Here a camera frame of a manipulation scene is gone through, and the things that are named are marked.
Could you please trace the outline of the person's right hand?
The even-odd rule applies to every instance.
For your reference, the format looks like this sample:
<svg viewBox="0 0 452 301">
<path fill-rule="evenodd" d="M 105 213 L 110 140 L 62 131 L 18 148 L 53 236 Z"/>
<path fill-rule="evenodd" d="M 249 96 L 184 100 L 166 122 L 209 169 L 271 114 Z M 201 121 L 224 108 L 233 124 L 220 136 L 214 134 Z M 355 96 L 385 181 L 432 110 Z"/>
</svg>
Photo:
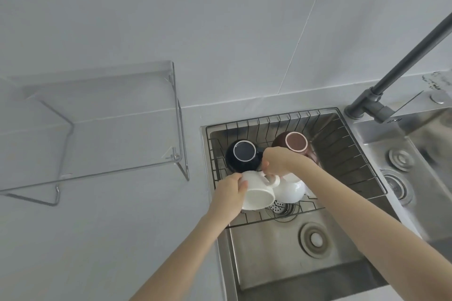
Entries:
<svg viewBox="0 0 452 301">
<path fill-rule="evenodd" d="M 268 148 L 279 148 L 279 161 L 280 161 L 280 175 L 284 176 L 288 173 L 293 173 L 296 168 L 300 165 L 304 156 L 297 154 L 287 148 L 283 147 L 268 147 Z"/>
</svg>

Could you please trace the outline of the person's left hand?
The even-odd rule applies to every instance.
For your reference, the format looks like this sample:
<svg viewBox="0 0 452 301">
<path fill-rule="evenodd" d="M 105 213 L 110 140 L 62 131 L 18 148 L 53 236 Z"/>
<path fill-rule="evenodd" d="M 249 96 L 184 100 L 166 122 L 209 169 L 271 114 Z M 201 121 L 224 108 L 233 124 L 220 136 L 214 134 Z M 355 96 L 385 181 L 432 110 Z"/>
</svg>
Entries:
<svg viewBox="0 0 452 301">
<path fill-rule="evenodd" d="M 242 207 L 234 204 L 235 186 L 234 173 L 220 180 L 216 186 L 208 209 L 209 216 L 217 224 L 228 225 L 238 216 Z"/>
</svg>

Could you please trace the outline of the small round metal drain cover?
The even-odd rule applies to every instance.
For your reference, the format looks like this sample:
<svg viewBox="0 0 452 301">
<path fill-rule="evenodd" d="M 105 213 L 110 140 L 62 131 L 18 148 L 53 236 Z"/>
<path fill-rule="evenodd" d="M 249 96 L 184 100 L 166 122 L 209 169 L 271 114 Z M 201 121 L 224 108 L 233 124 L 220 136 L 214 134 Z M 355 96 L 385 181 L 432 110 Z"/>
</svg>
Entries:
<svg viewBox="0 0 452 301">
<path fill-rule="evenodd" d="M 392 167 L 402 172 L 409 172 L 415 166 L 414 158 L 404 149 L 389 149 L 387 159 Z"/>
</svg>

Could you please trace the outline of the brown ceramic cup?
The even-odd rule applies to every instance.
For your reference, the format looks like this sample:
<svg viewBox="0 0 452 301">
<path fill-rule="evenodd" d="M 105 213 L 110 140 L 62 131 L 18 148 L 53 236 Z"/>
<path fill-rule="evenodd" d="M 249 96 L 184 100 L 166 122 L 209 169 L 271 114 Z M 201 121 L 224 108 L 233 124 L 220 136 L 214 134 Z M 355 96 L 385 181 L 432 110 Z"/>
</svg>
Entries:
<svg viewBox="0 0 452 301">
<path fill-rule="evenodd" d="M 319 165 L 319 160 L 308 139 L 300 132 L 286 131 L 279 134 L 272 142 L 271 147 L 287 148 L 297 154 L 306 156 Z"/>
</svg>

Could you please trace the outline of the grey kitchen faucet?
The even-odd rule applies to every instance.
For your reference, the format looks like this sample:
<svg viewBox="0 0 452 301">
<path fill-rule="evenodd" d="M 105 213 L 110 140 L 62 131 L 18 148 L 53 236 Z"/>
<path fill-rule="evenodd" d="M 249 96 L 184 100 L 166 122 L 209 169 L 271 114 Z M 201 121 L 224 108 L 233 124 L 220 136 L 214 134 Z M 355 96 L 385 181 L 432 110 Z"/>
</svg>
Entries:
<svg viewBox="0 0 452 301">
<path fill-rule="evenodd" d="M 345 115 L 350 119 L 359 120 L 367 114 L 378 123 L 387 121 L 395 114 L 395 111 L 380 102 L 383 92 L 442 42 L 450 33 L 452 33 L 452 12 L 378 81 L 375 86 L 366 89 L 352 104 L 345 107 Z"/>
</svg>

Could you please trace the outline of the dark blue ceramic cup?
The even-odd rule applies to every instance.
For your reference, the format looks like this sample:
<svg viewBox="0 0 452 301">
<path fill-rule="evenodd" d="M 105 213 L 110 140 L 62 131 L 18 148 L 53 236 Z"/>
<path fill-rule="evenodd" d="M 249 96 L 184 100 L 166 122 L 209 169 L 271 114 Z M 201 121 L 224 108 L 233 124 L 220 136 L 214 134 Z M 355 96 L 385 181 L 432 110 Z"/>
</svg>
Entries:
<svg viewBox="0 0 452 301">
<path fill-rule="evenodd" d="M 226 150 L 226 166 L 232 173 L 260 171 L 264 150 L 249 140 L 236 140 Z"/>
</svg>

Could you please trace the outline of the perforated metal drain strainer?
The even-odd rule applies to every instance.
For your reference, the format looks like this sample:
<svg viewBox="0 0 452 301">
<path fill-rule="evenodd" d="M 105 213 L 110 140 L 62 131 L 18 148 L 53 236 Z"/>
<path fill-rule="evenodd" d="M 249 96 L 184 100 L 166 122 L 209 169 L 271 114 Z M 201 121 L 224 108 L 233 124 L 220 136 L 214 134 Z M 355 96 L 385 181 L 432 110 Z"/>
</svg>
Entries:
<svg viewBox="0 0 452 301">
<path fill-rule="evenodd" d="M 287 223 L 297 218 L 297 209 L 298 206 L 296 204 L 275 200 L 273 204 L 265 208 L 265 211 L 275 221 Z"/>
</svg>

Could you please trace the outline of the large round sink drain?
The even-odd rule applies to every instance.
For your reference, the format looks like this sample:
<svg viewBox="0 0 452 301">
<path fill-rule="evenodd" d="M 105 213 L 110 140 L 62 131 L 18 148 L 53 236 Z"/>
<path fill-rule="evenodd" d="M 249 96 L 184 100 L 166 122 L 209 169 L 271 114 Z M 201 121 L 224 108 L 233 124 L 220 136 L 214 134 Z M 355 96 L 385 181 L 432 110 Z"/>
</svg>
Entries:
<svg viewBox="0 0 452 301">
<path fill-rule="evenodd" d="M 403 207 L 407 207 L 414 201 L 413 186 L 401 172 L 381 169 L 381 173 Z"/>
</svg>

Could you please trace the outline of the clear acrylic shelf rack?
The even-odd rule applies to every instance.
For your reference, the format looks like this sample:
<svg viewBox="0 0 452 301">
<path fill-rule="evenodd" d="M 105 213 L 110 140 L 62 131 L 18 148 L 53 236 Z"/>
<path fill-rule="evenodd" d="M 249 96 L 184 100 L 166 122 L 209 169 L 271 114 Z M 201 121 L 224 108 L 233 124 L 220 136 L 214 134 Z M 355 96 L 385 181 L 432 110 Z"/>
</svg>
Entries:
<svg viewBox="0 0 452 301">
<path fill-rule="evenodd" d="M 190 180 L 173 61 L 0 77 L 0 197 L 55 207 L 66 182 L 164 165 Z"/>
</svg>

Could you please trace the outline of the stainless steel sink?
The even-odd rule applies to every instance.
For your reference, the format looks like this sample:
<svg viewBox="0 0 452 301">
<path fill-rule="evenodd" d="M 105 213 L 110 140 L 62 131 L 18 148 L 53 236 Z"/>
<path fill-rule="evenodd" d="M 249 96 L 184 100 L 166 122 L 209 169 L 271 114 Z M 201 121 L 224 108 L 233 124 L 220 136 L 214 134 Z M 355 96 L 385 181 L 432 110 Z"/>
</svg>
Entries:
<svg viewBox="0 0 452 301">
<path fill-rule="evenodd" d="M 452 262 L 452 102 L 413 101 L 383 124 L 365 118 L 347 122 L 376 169 L 400 222 Z M 387 151 L 404 149 L 415 166 L 409 172 L 392 167 Z M 401 172 L 415 199 L 403 207 L 381 169 Z M 295 203 L 297 218 L 280 223 L 265 209 L 244 211 L 219 237 L 219 254 L 228 301 L 330 301 L 387 285 L 315 196 Z M 317 222 L 331 240 L 327 258 L 308 256 L 298 234 Z"/>
</svg>

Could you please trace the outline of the person's left forearm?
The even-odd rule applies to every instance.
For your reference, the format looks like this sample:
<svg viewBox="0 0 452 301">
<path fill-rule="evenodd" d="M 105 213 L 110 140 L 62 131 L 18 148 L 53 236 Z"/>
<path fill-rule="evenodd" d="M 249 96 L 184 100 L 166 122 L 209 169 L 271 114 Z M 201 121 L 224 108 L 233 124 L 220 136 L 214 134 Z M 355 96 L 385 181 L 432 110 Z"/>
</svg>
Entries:
<svg viewBox="0 0 452 301">
<path fill-rule="evenodd" d="M 129 301 L 181 301 L 220 233 L 237 213 L 209 210 Z"/>
</svg>

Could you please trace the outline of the person's right forearm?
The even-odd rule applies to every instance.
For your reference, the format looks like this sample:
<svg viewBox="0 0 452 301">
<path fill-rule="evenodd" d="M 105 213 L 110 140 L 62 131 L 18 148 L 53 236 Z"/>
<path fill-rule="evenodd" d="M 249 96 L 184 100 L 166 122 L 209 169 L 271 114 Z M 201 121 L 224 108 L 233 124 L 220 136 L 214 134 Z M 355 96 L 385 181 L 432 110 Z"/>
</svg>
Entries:
<svg viewBox="0 0 452 301">
<path fill-rule="evenodd" d="M 288 169 L 404 301 L 452 301 L 452 264 L 426 241 L 312 160 L 294 154 Z"/>
</svg>

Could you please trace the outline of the white ceramic cup with handle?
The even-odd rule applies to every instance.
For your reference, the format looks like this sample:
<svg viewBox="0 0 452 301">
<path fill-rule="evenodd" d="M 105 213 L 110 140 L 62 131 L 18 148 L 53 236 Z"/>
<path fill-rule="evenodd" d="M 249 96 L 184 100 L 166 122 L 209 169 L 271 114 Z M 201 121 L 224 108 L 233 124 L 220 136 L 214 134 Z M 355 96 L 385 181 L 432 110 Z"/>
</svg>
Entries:
<svg viewBox="0 0 452 301">
<path fill-rule="evenodd" d="M 242 210 L 258 211 L 275 201 L 274 188 L 279 186 L 278 175 L 266 175 L 263 171 L 246 171 L 241 174 L 241 182 L 248 182 Z"/>
</svg>

